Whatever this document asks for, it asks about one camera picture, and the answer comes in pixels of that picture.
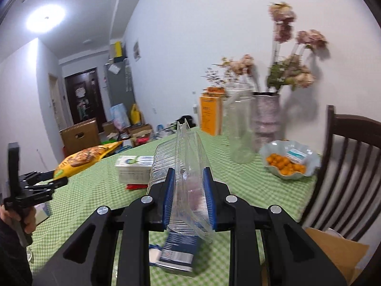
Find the white box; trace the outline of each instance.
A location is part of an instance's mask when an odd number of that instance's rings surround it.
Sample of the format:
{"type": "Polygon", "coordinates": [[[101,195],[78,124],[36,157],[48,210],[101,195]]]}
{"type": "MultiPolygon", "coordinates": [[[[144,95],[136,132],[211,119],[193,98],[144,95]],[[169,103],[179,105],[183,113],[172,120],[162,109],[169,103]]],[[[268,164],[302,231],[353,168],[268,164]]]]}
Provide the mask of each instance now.
{"type": "Polygon", "coordinates": [[[121,156],[115,163],[123,184],[148,184],[153,156],[121,156]]]}

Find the dining table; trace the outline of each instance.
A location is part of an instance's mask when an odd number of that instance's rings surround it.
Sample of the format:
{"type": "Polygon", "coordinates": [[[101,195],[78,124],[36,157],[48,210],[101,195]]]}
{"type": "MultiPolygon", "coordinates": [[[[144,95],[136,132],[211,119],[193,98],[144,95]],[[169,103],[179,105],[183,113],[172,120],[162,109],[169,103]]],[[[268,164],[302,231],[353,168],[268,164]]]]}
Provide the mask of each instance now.
{"type": "MultiPolygon", "coordinates": [[[[250,205],[268,208],[277,204],[293,219],[298,221],[307,205],[316,177],[302,177],[298,180],[282,180],[272,175],[262,164],[259,154],[252,162],[234,163],[230,159],[229,139],[227,135],[211,136],[195,128],[209,159],[213,179],[226,183],[230,193],[250,205]]],[[[173,134],[139,147],[123,151],[120,154],[104,158],[90,168],[69,178],[66,186],[57,189],[49,202],[51,216],[38,225],[33,234],[33,243],[28,247],[32,254],[30,268],[35,275],[53,256],[62,244],[77,228],[99,207],[106,205],[117,209],[129,205],[135,199],[146,194],[146,189],[126,190],[126,184],[119,182],[115,163],[121,155],[154,155],[157,146],[176,136],[173,134]]],[[[265,256],[260,232],[256,238],[260,261],[265,256]]],[[[167,232],[150,232],[150,244],[163,246],[167,232]]],[[[116,284],[120,247],[119,234],[115,253],[112,284],[116,284]]],[[[229,284],[230,233],[217,232],[212,242],[202,242],[195,255],[193,271],[182,274],[157,266],[150,267],[151,284],[155,286],[222,286],[229,284]]]]}

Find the small packet in bowl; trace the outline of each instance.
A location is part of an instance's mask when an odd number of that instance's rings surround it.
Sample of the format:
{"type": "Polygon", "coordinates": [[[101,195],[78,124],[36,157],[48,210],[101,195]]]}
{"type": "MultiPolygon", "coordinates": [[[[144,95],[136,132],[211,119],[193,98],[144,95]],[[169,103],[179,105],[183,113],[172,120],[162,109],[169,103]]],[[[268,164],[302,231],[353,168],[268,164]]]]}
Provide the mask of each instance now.
{"type": "Polygon", "coordinates": [[[307,154],[292,148],[286,153],[286,157],[288,157],[290,161],[294,163],[305,164],[307,154]]]}

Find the round ceiling lamp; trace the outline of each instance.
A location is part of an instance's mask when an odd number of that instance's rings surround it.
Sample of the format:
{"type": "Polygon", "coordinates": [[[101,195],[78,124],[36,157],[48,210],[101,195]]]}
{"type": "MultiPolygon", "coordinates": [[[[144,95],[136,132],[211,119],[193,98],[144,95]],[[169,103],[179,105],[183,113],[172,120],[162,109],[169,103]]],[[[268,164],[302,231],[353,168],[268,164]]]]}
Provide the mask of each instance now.
{"type": "Polygon", "coordinates": [[[65,11],[61,6],[49,4],[31,13],[26,26],[30,31],[44,33],[60,24],[64,17],[65,11]]]}

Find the person's arm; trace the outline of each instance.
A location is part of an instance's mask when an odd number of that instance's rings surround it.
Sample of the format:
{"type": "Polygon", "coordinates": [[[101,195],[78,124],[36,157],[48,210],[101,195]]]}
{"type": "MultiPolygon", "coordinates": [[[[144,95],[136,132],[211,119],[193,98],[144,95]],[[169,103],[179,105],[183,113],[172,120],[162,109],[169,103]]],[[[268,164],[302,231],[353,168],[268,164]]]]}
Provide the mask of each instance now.
{"type": "MultiPolygon", "coordinates": [[[[26,233],[36,229],[35,208],[31,208],[24,218],[26,233]]],[[[20,221],[20,216],[13,211],[6,211],[0,206],[0,280],[5,285],[30,286],[32,273],[26,257],[26,248],[20,245],[17,233],[12,229],[12,219],[20,221]]]]}

